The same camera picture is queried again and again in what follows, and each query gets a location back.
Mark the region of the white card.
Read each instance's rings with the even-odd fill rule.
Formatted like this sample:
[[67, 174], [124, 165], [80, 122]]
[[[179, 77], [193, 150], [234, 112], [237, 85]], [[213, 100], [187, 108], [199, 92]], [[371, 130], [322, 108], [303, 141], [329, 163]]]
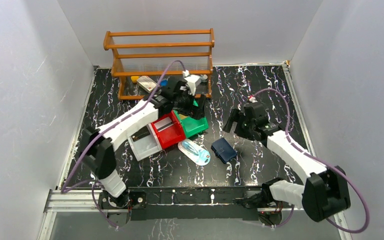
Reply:
[[164, 119], [161, 119], [154, 123], [154, 126], [158, 132], [161, 132], [173, 125], [172, 120], [169, 117], [166, 117]]

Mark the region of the navy blue card holder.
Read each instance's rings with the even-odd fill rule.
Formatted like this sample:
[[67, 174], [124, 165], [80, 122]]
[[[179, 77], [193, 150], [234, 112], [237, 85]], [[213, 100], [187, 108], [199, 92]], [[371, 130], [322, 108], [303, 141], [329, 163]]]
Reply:
[[211, 150], [214, 152], [215, 156], [219, 158], [224, 164], [227, 164], [238, 155], [237, 151], [228, 143], [224, 137], [214, 141], [211, 144]]

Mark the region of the wooden shelf rack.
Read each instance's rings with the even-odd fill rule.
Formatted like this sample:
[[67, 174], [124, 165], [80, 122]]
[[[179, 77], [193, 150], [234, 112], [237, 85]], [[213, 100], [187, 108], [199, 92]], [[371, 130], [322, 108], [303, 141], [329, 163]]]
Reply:
[[119, 79], [118, 98], [121, 101], [139, 100], [143, 94], [125, 90], [132, 85], [133, 76], [160, 76], [170, 62], [168, 75], [181, 75], [184, 69], [191, 74], [207, 76], [199, 85], [197, 96], [211, 98], [213, 74], [213, 48], [215, 31], [209, 29], [107, 31], [103, 48], [111, 51], [111, 75]]

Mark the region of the grey tape dispenser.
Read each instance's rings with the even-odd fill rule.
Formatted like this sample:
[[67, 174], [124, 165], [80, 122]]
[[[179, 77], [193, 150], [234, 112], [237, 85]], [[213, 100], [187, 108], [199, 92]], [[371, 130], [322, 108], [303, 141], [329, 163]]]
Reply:
[[206, 75], [206, 74], [201, 74], [200, 76], [199, 76], [199, 79], [200, 79], [200, 82], [201, 83], [207, 83], [209, 80], [208, 80], [208, 75]]

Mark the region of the green plastic bin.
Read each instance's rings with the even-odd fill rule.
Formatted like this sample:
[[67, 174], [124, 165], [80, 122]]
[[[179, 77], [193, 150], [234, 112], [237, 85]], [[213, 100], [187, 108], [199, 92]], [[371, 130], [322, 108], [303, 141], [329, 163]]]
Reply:
[[198, 135], [209, 128], [208, 120], [206, 117], [201, 119], [194, 119], [192, 117], [182, 115], [176, 110], [173, 112], [179, 120], [186, 138]]

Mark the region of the black card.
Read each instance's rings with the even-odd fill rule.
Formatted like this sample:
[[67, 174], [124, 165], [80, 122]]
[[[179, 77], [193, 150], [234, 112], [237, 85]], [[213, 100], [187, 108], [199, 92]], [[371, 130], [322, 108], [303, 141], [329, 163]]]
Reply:
[[150, 133], [148, 131], [141, 131], [138, 134], [136, 134], [133, 139], [135, 141], [138, 141], [140, 139], [143, 139], [143, 138], [147, 137], [149, 134]]

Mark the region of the yellow small object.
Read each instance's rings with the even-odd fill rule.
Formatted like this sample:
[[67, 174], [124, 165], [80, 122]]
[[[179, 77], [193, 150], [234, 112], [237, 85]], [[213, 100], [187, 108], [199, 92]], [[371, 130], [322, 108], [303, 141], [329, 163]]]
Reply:
[[131, 76], [130, 79], [133, 83], [136, 83], [140, 77], [139, 76]]

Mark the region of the white red small box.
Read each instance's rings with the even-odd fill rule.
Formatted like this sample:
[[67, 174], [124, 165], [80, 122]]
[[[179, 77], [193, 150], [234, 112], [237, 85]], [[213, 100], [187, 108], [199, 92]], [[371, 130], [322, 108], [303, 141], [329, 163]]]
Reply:
[[157, 87], [157, 83], [146, 75], [140, 76], [136, 83], [147, 93], [151, 93]]

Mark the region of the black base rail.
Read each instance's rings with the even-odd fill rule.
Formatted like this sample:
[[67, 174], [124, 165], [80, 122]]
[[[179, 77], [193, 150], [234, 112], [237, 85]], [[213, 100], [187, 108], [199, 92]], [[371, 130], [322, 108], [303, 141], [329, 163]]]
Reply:
[[269, 227], [286, 220], [293, 206], [260, 186], [131, 187], [119, 199], [103, 191], [97, 204], [108, 218], [126, 214], [128, 221], [237, 219]]

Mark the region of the white plastic bin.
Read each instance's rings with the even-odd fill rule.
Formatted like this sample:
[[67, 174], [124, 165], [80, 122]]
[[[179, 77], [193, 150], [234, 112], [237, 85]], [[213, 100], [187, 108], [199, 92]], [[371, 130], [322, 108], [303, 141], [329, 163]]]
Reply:
[[[149, 132], [148, 136], [137, 141], [134, 140], [136, 134], [146, 131]], [[163, 150], [151, 124], [142, 127], [140, 130], [130, 136], [127, 140], [133, 152], [133, 155], [138, 162]]]

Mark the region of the blue small cube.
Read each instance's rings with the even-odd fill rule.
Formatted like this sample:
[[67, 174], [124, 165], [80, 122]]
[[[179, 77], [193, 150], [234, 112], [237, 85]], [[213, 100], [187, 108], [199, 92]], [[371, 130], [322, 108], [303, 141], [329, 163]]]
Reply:
[[160, 82], [160, 86], [161, 87], [164, 87], [168, 84], [168, 80], [167, 79], [163, 79], [161, 82]]

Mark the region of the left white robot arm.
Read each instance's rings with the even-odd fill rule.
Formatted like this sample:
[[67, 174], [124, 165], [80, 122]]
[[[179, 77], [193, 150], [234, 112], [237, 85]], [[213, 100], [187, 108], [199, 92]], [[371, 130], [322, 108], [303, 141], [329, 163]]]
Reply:
[[77, 163], [91, 170], [117, 208], [124, 208], [130, 200], [129, 189], [117, 171], [115, 152], [121, 144], [172, 111], [197, 120], [204, 117], [206, 96], [202, 94], [195, 100], [201, 77], [188, 71], [182, 74], [181, 78], [172, 76], [167, 85], [154, 88], [122, 116], [98, 128], [88, 127], [82, 133], [85, 139], [80, 143]]

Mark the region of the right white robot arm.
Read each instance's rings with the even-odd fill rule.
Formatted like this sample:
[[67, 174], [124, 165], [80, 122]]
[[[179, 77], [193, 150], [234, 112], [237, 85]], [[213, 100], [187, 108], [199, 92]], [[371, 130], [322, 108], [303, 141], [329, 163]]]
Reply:
[[274, 178], [261, 185], [261, 192], [238, 200], [248, 207], [251, 202], [257, 205], [275, 207], [286, 202], [304, 209], [315, 222], [325, 220], [351, 206], [345, 172], [336, 166], [328, 168], [313, 160], [308, 152], [287, 135], [280, 125], [269, 122], [265, 107], [260, 102], [250, 102], [241, 109], [232, 108], [223, 131], [232, 131], [238, 137], [260, 141], [267, 149], [279, 156], [301, 180], [301, 184]]

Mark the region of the blue toothbrush blister pack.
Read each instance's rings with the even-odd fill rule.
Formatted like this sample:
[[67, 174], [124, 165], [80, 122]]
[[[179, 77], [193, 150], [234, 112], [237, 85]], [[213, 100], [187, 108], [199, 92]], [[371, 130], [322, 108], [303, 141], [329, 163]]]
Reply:
[[203, 147], [190, 139], [185, 139], [177, 144], [178, 149], [198, 166], [206, 166], [210, 163], [211, 155]]

